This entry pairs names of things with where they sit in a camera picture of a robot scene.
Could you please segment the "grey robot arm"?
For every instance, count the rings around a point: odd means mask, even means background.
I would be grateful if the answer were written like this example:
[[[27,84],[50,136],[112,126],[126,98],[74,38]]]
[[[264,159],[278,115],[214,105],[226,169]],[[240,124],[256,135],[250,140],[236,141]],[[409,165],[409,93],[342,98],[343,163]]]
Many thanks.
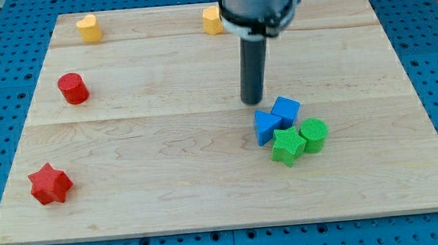
[[[226,31],[246,41],[278,37],[289,27],[302,0],[217,0]]]

